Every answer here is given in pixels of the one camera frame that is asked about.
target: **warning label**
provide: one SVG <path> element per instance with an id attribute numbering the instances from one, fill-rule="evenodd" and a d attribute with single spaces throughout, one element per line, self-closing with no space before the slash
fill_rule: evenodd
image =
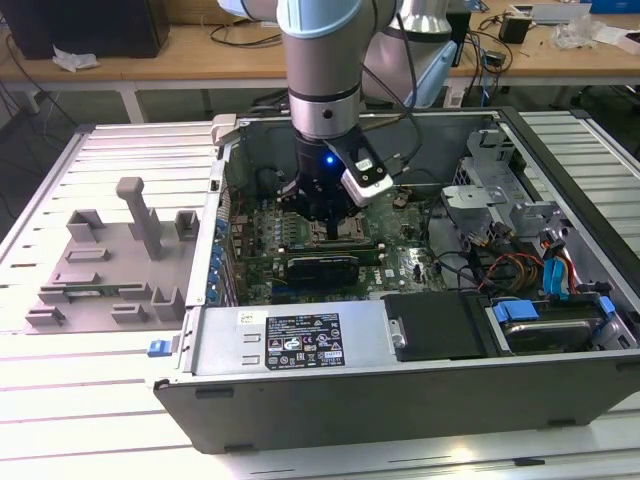
<path id="1" fill-rule="evenodd" d="M 345 364 L 337 313 L 268 317 L 265 343 L 270 370 Z"/>

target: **power cord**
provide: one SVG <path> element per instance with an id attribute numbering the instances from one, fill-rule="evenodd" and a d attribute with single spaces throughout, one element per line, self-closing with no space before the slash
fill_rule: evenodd
<path id="1" fill-rule="evenodd" d="M 249 19 L 243 19 L 240 20 L 236 23 L 234 23 L 233 25 L 231 25 L 231 27 L 236 27 L 238 25 L 245 25 L 248 23 L 254 23 L 252 20 Z M 282 35 L 281 34 L 277 34 L 277 35 L 271 35 L 270 37 L 266 37 L 266 38 L 261 38 L 260 40 L 255 40 L 253 42 L 230 42 L 226 39 L 226 37 L 224 39 L 222 38 L 217 38 L 215 35 L 216 33 L 218 33 L 221 30 L 227 30 L 228 32 L 228 25 L 220 25 L 219 27 L 214 28 L 210 33 L 209 33 L 209 39 L 211 39 L 211 41 L 218 43 L 220 45 L 226 45 L 227 47 L 237 47 L 237 48 L 269 48 L 269 47 L 275 47 L 276 45 L 280 45 L 282 43 Z"/>
<path id="2" fill-rule="evenodd" d="M 44 90 L 44 88 L 42 88 L 40 86 L 40 84 L 38 82 L 36 82 L 33 77 L 31 75 L 29 75 L 27 73 L 27 71 L 24 69 L 24 67 L 22 65 L 20 65 L 20 61 L 18 60 L 18 57 L 16 57 L 16 54 L 13 52 L 13 50 L 11 49 L 11 44 L 10 41 L 13 40 L 13 35 L 9 34 L 7 35 L 7 37 L 4 39 L 4 43 L 7 46 L 7 50 L 9 50 L 9 55 L 11 55 L 11 59 L 13 60 L 13 63 L 16 64 L 16 67 L 18 67 L 18 69 L 22 72 L 22 74 L 27 77 L 29 79 L 29 81 L 38 89 L 40 90 L 52 103 L 53 105 L 60 110 L 60 113 L 62 113 L 67 120 L 69 120 L 69 122 L 71 122 L 71 124 L 73 124 L 74 127 L 78 126 L 78 122 L 76 122 L 73 117 L 71 117 L 71 115 L 69 115 L 59 104 L 58 102 L 56 102 L 53 97 L 51 96 L 51 94 L 47 91 Z"/>

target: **black speaker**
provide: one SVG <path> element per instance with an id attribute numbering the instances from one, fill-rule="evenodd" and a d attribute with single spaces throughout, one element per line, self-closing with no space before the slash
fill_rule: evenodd
<path id="1" fill-rule="evenodd" d="M 164 0 L 0 0 L 13 39 L 32 60 L 53 45 L 98 57 L 155 57 L 169 35 Z"/>
<path id="2" fill-rule="evenodd" d="M 471 20 L 471 11 L 467 8 L 464 0 L 449 0 L 447 7 L 447 21 L 451 25 L 451 40 L 456 42 L 458 49 L 456 56 L 453 58 L 453 66 L 460 64 L 460 57 L 464 49 L 464 39 L 469 31 L 469 21 Z"/>
<path id="3" fill-rule="evenodd" d="M 521 44 L 527 36 L 532 19 L 530 17 L 507 16 L 502 19 L 498 37 L 504 43 Z"/>

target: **small black device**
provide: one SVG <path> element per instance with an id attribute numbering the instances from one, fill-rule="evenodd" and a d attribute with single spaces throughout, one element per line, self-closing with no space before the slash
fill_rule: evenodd
<path id="1" fill-rule="evenodd" d="M 502 27 L 500 27 L 498 37 L 504 43 L 521 44 L 527 36 L 532 21 L 533 19 L 530 17 L 505 15 L 502 19 Z"/>
<path id="2" fill-rule="evenodd" d="M 487 53 L 485 53 L 485 58 L 487 60 L 487 65 L 490 67 L 500 68 L 504 65 L 507 56 L 502 52 L 488 50 Z"/>
<path id="3" fill-rule="evenodd" d="M 450 0 L 447 7 L 447 21 L 451 25 L 451 40 L 456 42 L 458 49 L 453 58 L 453 66 L 460 64 L 462 50 L 464 49 L 464 39 L 469 31 L 471 11 L 463 0 Z"/>

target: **blue plastic clip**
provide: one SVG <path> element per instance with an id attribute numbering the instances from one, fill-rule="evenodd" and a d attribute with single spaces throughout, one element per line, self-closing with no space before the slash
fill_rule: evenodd
<path id="1" fill-rule="evenodd" d="M 154 340 L 147 350 L 147 356 L 149 358 L 170 357 L 171 353 L 170 340 Z"/>
<path id="2" fill-rule="evenodd" d="M 506 300 L 493 307 L 498 323 L 537 320 L 538 312 L 531 300 Z"/>
<path id="3" fill-rule="evenodd" d="M 607 320 L 613 318 L 613 315 L 616 313 L 616 306 L 611 299 L 609 297 L 600 297 L 598 303 Z"/>

